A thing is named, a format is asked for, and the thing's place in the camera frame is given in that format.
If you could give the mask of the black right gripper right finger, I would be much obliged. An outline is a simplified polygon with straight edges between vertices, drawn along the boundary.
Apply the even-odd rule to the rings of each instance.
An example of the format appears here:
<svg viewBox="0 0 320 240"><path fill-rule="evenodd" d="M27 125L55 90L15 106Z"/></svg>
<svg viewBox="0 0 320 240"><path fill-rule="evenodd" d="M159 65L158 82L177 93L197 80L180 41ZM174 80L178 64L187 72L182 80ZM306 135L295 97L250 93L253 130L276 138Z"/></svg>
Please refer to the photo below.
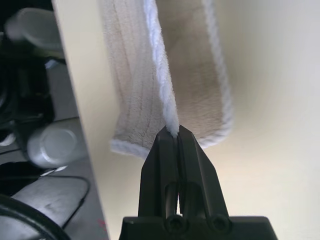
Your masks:
<svg viewBox="0 0 320 240"><path fill-rule="evenodd" d="M215 167L194 134L183 126L177 137L180 209L184 217L208 222L229 221Z"/></svg>

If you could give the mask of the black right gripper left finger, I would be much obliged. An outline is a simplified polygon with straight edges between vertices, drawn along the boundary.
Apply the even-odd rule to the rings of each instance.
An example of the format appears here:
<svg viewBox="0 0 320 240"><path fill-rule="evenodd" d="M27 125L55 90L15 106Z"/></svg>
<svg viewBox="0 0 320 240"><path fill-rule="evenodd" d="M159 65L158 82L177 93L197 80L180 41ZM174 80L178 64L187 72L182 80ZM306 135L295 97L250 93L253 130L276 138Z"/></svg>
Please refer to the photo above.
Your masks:
<svg viewBox="0 0 320 240"><path fill-rule="evenodd" d="M164 127L141 169L138 216L167 219L177 213L177 143Z"/></svg>

